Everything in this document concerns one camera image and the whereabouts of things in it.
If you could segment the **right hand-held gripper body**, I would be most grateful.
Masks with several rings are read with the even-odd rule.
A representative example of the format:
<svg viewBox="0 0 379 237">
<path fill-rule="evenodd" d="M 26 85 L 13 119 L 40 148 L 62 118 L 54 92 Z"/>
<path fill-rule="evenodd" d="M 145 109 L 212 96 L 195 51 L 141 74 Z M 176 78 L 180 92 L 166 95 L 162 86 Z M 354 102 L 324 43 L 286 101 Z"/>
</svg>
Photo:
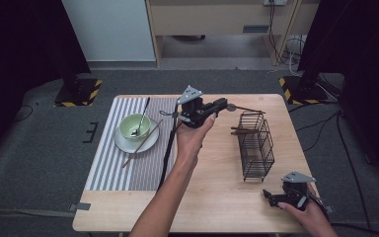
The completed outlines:
<svg viewBox="0 0 379 237">
<path fill-rule="evenodd" d="M 308 184 L 315 182 L 316 179 L 297 171 L 289 172 L 281 178 L 282 188 L 288 196 L 288 202 L 299 210 L 306 208 L 307 200 L 311 198 Z"/>
</svg>

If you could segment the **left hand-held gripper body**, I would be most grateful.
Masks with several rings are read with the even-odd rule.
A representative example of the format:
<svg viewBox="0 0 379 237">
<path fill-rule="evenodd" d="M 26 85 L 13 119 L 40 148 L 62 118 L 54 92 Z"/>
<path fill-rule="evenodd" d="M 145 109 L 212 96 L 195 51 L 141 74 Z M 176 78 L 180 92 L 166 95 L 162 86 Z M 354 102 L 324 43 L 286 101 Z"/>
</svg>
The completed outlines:
<svg viewBox="0 0 379 237">
<path fill-rule="evenodd" d="M 178 118 L 188 127 L 201 127 L 210 115 L 211 104 L 205 104 L 201 95 L 200 90 L 187 86 L 177 100 L 177 105 L 182 107 Z"/>
</svg>

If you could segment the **black wire basket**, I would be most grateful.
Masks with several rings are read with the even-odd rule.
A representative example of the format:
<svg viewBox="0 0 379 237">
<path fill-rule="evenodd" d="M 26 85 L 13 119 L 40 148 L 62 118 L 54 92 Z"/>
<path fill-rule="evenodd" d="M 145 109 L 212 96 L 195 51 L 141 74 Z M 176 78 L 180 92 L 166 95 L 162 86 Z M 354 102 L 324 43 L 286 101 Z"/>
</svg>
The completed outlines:
<svg viewBox="0 0 379 237">
<path fill-rule="evenodd" d="M 263 181 L 274 164 L 273 141 L 265 116 L 259 113 L 242 112 L 236 127 L 256 127 L 256 134 L 237 135 L 244 180 Z"/>
</svg>

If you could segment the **person's right hand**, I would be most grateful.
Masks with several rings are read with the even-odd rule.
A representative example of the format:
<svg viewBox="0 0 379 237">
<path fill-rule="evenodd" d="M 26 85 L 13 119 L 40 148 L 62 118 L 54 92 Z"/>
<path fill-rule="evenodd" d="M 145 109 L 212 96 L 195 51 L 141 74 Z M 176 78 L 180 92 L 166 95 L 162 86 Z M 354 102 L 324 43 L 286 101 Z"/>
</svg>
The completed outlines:
<svg viewBox="0 0 379 237">
<path fill-rule="evenodd" d="M 307 203 L 304 211 L 285 202 L 280 202 L 278 206 L 296 218 L 308 233 L 308 228 L 312 225 L 331 225 L 322 210 L 313 201 Z"/>
</svg>

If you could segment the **person's left hand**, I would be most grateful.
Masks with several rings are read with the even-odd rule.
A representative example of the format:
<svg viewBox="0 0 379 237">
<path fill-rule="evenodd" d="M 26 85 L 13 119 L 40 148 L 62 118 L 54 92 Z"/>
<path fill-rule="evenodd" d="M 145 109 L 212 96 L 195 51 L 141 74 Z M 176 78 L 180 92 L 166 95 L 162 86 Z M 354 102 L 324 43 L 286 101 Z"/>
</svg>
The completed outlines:
<svg viewBox="0 0 379 237">
<path fill-rule="evenodd" d="M 178 163 L 190 164 L 193 167 L 196 165 L 197 155 L 202 147 L 203 139 L 205 138 L 206 134 L 213 128 L 215 120 L 216 114 L 212 114 L 199 128 L 191 128 L 186 126 L 182 121 L 178 122 Z"/>
</svg>

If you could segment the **metal spoon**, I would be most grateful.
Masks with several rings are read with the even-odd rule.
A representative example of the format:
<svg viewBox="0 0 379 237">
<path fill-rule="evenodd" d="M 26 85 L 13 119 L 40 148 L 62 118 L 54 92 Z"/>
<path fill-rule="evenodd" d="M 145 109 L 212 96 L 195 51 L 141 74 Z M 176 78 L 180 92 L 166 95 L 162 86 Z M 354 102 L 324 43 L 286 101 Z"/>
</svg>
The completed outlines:
<svg viewBox="0 0 379 237">
<path fill-rule="evenodd" d="M 131 133 L 131 137 L 137 137 L 137 136 L 139 136 L 139 133 L 140 133 L 140 127 L 141 127 L 141 125 L 143 124 L 144 117 L 145 117 L 145 114 L 146 114 L 146 111 L 147 111 L 148 105 L 149 105 L 149 103 L 150 103 L 150 100 L 151 100 L 150 97 L 147 98 L 147 100 L 146 100 L 146 104 L 145 104 L 145 106 L 144 106 L 143 113 L 142 113 L 141 118 L 140 118 L 140 122 L 139 122 L 139 124 L 138 124 L 138 127 L 137 127 L 137 128 Z"/>
</svg>

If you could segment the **green bowl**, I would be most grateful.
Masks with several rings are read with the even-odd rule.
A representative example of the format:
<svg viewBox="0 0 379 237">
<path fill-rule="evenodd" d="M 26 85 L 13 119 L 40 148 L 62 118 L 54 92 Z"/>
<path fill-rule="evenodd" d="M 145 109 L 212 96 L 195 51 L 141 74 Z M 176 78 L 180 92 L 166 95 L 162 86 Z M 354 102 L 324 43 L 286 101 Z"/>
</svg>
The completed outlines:
<svg viewBox="0 0 379 237">
<path fill-rule="evenodd" d="M 123 118 L 119 124 L 121 135 L 130 141 L 140 141 L 144 139 L 150 131 L 151 121 L 148 116 L 144 117 L 143 124 L 140 127 L 140 133 L 137 137 L 131 137 L 131 133 L 138 127 L 142 114 L 132 114 Z"/>
</svg>

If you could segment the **white plate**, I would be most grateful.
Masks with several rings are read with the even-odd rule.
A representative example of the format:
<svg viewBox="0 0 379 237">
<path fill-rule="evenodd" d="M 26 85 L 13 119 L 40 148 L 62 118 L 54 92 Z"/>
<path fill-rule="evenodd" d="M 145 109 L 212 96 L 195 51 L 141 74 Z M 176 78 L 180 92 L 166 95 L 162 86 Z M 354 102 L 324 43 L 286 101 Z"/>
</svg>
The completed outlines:
<svg viewBox="0 0 379 237">
<path fill-rule="evenodd" d="M 150 121 L 150 130 L 152 131 L 152 134 L 142 146 L 140 146 L 141 141 L 127 140 L 121 135 L 119 129 L 117 129 L 114 134 L 114 143 L 116 147 L 126 153 L 133 153 L 136 149 L 138 149 L 138 153 L 150 149 L 157 142 L 160 134 L 160 128 L 156 127 L 156 122 L 153 119 L 150 119 Z"/>
</svg>

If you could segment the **dark round object under desk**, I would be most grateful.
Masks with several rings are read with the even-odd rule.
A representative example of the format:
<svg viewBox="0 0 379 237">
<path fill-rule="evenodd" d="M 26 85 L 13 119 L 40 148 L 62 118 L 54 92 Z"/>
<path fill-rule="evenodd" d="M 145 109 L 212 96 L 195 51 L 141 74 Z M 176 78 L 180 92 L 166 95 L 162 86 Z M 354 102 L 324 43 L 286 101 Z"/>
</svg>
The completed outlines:
<svg viewBox="0 0 379 237">
<path fill-rule="evenodd" d="M 199 41 L 199 40 L 205 40 L 205 35 L 201 36 L 172 36 L 174 40 L 179 41 Z"/>
</svg>

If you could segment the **grey striped placemat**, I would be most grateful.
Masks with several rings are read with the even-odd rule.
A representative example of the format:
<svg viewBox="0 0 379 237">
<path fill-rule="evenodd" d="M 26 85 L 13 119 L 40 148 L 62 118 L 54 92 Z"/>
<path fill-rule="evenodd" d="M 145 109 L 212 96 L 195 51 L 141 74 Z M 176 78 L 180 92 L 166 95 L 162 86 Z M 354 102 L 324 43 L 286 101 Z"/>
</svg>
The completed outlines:
<svg viewBox="0 0 379 237">
<path fill-rule="evenodd" d="M 113 100 L 96 155 L 85 185 L 85 191 L 156 191 L 164 167 L 164 155 L 168 148 L 170 131 L 174 124 L 168 116 L 175 108 L 174 98 L 151 97 L 146 115 L 159 125 L 157 142 L 121 168 L 132 153 L 119 150 L 114 134 L 126 116 L 142 113 L 146 98 L 116 97 Z"/>
</svg>

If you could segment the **grey vent grille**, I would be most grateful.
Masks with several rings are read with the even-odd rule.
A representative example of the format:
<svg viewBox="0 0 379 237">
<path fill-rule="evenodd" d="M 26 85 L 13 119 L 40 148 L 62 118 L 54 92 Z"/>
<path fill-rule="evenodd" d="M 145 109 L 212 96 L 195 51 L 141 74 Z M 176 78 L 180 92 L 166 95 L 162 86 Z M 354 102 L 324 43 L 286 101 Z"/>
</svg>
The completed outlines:
<svg viewBox="0 0 379 237">
<path fill-rule="evenodd" d="M 266 34 L 269 30 L 269 25 L 244 25 L 244 34 Z"/>
</svg>

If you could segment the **light wooden desk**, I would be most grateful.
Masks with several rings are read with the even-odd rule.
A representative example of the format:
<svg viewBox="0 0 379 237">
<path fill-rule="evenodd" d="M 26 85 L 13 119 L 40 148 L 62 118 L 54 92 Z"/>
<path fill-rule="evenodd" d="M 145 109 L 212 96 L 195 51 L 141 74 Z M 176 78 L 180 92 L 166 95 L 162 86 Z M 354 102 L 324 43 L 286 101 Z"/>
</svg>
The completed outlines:
<svg viewBox="0 0 379 237">
<path fill-rule="evenodd" d="M 145 0 L 156 61 L 167 36 L 245 35 L 244 25 L 269 25 L 263 37 L 278 65 L 291 36 L 309 33 L 321 0 Z"/>
</svg>

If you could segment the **black yellow striped stand base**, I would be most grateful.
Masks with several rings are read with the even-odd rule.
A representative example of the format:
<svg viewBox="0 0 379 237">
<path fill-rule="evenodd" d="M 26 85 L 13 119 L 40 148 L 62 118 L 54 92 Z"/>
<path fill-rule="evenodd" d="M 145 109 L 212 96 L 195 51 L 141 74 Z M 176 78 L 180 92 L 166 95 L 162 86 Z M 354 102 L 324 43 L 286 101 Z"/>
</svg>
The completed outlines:
<svg viewBox="0 0 379 237">
<path fill-rule="evenodd" d="M 306 85 L 298 76 L 283 76 L 278 79 L 283 95 L 289 105 L 325 104 L 328 96 L 317 84 Z"/>
<path fill-rule="evenodd" d="M 102 80 L 99 79 L 79 79 L 74 88 L 63 85 L 54 100 L 54 105 L 56 107 L 90 106 L 97 97 L 101 85 Z"/>
</svg>

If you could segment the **white cabinet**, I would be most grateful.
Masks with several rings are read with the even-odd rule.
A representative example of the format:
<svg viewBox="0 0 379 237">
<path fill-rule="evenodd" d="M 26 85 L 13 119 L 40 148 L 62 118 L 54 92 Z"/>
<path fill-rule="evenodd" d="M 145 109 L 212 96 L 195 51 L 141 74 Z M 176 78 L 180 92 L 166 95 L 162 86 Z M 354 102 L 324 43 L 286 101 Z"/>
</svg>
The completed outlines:
<svg viewBox="0 0 379 237">
<path fill-rule="evenodd" d="M 145 0 L 62 0 L 88 61 L 154 61 Z"/>
</svg>

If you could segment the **black curtain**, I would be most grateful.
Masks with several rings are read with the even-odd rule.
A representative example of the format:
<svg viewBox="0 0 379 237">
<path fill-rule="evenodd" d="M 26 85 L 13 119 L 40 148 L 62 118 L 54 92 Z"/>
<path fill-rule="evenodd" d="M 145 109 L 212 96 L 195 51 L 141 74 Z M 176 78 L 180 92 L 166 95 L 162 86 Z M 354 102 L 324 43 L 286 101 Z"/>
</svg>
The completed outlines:
<svg viewBox="0 0 379 237">
<path fill-rule="evenodd" d="M 379 164 L 379 0 L 321 0 L 299 68 L 343 76 L 343 112 Z"/>
<path fill-rule="evenodd" d="M 89 71 L 62 0 L 0 0 L 0 141 L 29 90 Z"/>
</svg>

